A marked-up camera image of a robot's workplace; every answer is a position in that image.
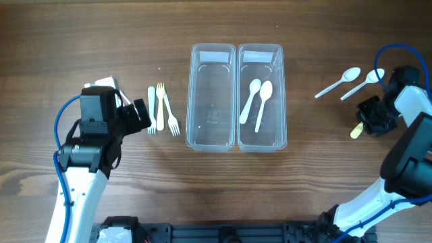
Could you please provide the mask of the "pale blue plastic fork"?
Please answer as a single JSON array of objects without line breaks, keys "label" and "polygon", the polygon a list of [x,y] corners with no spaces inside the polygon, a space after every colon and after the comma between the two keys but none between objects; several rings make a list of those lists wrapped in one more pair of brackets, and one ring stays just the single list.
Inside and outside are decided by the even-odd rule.
[{"label": "pale blue plastic fork", "polygon": [[155,119],[155,96],[156,90],[154,86],[148,87],[148,114],[151,119],[151,126],[147,128],[150,135],[156,134],[156,119]]}]

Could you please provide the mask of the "yellow plastic spoon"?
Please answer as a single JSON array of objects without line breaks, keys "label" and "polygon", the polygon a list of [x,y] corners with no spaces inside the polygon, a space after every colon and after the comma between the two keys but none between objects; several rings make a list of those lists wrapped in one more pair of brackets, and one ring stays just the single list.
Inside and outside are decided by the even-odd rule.
[{"label": "yellow plastic spoon", "polygon": [[350,133],[352,139],[357,139],[363,131],[363,123],[360,122]]}]

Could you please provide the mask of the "yellow plastic fork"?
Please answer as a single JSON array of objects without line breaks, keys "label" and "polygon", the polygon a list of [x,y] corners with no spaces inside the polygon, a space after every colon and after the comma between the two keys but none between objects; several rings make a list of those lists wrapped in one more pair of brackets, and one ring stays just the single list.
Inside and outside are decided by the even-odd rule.
[{"label": "yellow plastic fork", "polygon": [[157,125],[158,131],[164,129],[164,112],[163,112],[163,97],[165,96],[165,85],[164,83],[158,83],[156,88],[156,95],[158,98],[158,110],[157,110]]}]

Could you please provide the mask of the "white spoon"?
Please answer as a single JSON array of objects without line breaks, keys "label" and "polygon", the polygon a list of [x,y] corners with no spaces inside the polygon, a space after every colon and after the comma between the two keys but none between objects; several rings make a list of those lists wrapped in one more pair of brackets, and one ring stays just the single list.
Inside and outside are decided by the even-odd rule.
[{"label": "white spoon", "polygon": [[263,83],[263,85],[261,86],[261,89],[259,91],[259,95],[261,98],[261,106],[259,109],[259,114],[257,117],[257,121],[256,121],[256,126],[254,131],[257,133],[259,131],[260,125],[261,125],[261,121],[263,118],[263,110],[264,110],[264,106],[265,106],[265,102],[271,97],[273,92],[273,85],[272,83],[267,80]]},{"label": "white spoon", "polygon": [[261,81],[257,78],[252,80],[250,83],[250,86],[249,86],[250,94],[248,96],[247,102],[246,102],[246,104],[245,104],[245,106],[244,106],[244,108],[240,114],[240,117],[239,117],[240,124],[246,123],[246,121],[248,119],[249,112],[250,112],[250,107],[252,105],[253,98],[254,98],[255,94],[258,91],[260,91],[260,89],[261,89]]},{"label": "white spoon", "polygon": [[364,82],[362,82],[358,86],[354,87],[352,90],[348,91],[344,96],[342,96],[340,98],[340,100],[343,101],[343,100],[347,99],[348,97],[353,95],[355,92],[357,92],[358,90],[360,90],[363,86],[365,86],[367,84],[377,83],[379,81],[379,78],[382,78],[384,76],[384,74],[385,74],[385,70],[382,68],[378,68],[377,70],[370,71],[367,74]]},{"label": "white spoon", "polygon": [[333,83],[332,85],[328,86],[327,88],[325,88],[324,90],[322,90],[321,92],[316,94],[315,98],[317,99],[317,98],[323,96],[324,94],[326,94],[330,90],[334,89],[336,86],[340,85],[343,82],[351,82],[351,81],[357,79],[357,77],[359,77],[360,73],[361,73],[361,69],[359,67],[351,67],[351,68],[347,69],[342,74],[342,77],[339,81]]}]

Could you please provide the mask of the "white fork curved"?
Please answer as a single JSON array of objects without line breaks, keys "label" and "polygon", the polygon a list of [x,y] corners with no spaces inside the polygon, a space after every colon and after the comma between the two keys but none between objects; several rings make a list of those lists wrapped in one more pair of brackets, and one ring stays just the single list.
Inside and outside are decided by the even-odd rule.
[{"label": "white fork curved", "polygon": [[126,94],[125,94],[122,90],[119,90],[119,93],[120,93],[122,99],[123,99],[123,100],[124,100],[128,105],[130,105],[130,104],[131,104],[131,101],[130,101],[130,99],[126,96]]}]

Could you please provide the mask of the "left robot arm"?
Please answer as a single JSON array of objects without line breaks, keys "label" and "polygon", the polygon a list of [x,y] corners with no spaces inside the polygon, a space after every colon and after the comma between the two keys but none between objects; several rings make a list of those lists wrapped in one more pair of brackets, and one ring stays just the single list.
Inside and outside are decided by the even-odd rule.
[{"label": "left robot arm", "polygon": [[102,193],[121,161],[124,137],[151,126],[144,101],[126,105],[111,86],[83,88],[71,100],[80,102],[81,117],[53,154],[59,187],[47,242],[89,241]]}]

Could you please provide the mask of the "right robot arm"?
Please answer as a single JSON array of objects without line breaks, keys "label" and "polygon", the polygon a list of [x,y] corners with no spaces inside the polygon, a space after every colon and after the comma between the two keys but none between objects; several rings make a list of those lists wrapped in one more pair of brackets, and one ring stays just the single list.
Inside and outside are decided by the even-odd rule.
[{"label": "right robot arm", "polygon": [[403,118],[407,129],[386,155],[379,178],[349,202],[320,215],[315,234],[329,242],[358,242],[389,216],[431,201],[431,102],[418,84],[420,71],[397,67],[384,96],[357,106],[357,120],[368,134],[382,136]]}]

